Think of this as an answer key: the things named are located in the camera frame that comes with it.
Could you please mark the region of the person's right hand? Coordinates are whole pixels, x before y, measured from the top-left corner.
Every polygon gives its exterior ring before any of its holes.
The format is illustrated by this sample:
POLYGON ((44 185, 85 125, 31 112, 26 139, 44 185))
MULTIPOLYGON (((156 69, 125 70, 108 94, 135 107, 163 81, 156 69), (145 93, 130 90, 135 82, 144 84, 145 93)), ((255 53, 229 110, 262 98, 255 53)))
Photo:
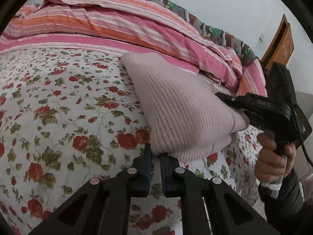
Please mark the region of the person's right hand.
POLYGON ((274 183, 279 177, 284 178, 289 175, 293 169, 296 158, 295 143, 290 143, 284 147, 286 159, 275 153, 276 143, 273 139, 261 133, 257 140, 262 146, 255 165, 255 176, 263 183, 274 183))

